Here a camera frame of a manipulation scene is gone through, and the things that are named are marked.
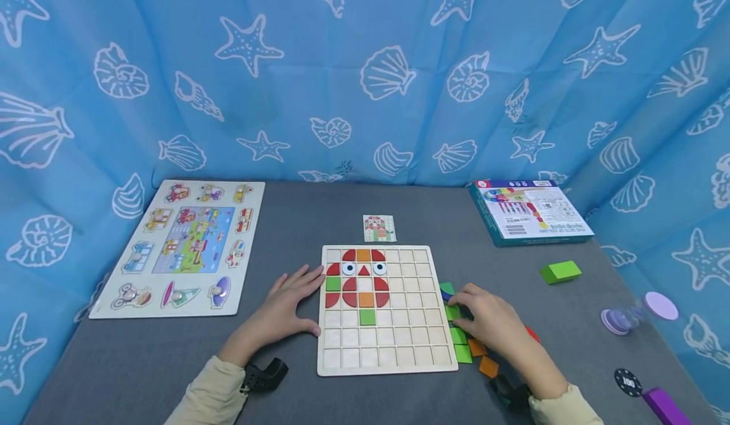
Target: orange tile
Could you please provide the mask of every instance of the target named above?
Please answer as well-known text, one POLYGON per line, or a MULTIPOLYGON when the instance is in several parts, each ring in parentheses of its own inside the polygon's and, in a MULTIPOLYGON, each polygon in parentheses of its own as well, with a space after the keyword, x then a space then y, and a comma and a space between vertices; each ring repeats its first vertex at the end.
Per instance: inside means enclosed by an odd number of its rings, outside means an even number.
POLYGON ((487 354, 486 347, 484 347, 484 344, 482 344, 479 339, 470 338, 467 339, 466 342, 469 343, 469 349, 471 349, 472 357, 485 356, 487 354))
POLYGON ((358 262, 370 262, 370 250, 369 249, 357 249, 357 261, 358 262))
POLYGON ((497 377, 499 364, 491 358, 484 356, 482 357, 482 361, 479 363, 479 371, 482 375, 489 377, 490 379, 494 379, 497 377))
POLYGON ((360 308, 375 308, 375 294, 373 292, 360 292, 357 301, 360 302, 360 308))

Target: child hand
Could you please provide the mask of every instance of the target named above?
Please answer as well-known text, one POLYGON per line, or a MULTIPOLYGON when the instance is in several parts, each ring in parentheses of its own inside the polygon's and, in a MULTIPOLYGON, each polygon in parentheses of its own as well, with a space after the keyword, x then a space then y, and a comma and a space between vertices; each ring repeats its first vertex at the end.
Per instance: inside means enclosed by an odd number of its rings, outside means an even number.
POLYGON ((307 273, 308 269, 304 265, 292 276, 279 277, 260 308, 230 335, 218 358, 245 367, 254 353, 267 344, 299 332, 318 337, 322 330, 315 321, 297 317, 299 301, 319 289, 324 281, 322 266, 307 273))

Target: green square tile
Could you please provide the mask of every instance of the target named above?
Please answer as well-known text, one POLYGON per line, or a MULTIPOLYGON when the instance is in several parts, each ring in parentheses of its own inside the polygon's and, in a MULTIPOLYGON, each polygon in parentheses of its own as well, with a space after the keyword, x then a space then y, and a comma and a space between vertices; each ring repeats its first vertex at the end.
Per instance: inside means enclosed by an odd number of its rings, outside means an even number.
POLYGON ((340 291, 340 276, 329 276, 327 277, 325 288, 327 292, 339 292, 340 291))
POLYGON ((451 282, 442 282, 439 286, 442 291, 445 291, 449 295, 454 295, 454 286, 451 285, 451 282))
POLYGON ((451 339, 453 339, 454 345, 464 344, 464 345, 466 345, 466 349, 469 350, 469 343, 466 342, 466 333, 464 333, 464 330, 462 330, 458 327, 452 328, 450 330, 451 330, 451 339))
POLYGON ((375 325, 375 310, 360 310, 360 325, 375 325))
POLYGON ((456 361, 459 363, 474 363, 471 358, 471 350, 468 345, 455 344, 454 351, 456 352, 456 361))
POLYGON ((444 305, 446 309, 446 319, 451 322, 454 319, 461 319, 461 310, 458 308, 458 306, 448 306, 444 305))

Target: pattern card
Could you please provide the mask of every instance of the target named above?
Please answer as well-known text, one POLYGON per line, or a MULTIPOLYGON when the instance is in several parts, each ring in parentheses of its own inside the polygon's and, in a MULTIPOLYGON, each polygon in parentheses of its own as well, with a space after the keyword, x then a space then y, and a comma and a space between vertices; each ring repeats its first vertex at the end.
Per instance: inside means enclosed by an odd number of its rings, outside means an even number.
POLYGON ((456 371, 428 246, 323 246, 319 376, 456 371))
POLYGON ((364 214, 363 230, 365 243, 397 241, 395 239, 395 223, 393 223, 391 215, 364 214))

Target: wooden grid board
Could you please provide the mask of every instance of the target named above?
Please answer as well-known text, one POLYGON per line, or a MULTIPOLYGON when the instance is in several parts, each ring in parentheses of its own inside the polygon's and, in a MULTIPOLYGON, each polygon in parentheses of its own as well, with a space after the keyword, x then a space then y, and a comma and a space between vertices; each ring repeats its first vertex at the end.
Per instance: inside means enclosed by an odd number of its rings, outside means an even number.
POLYGON ((238 312, 264 183, 164 180, 90 319, 238 312))
POLYGON ((428 246, 323 246, 319 376, 456 371, 428 246))

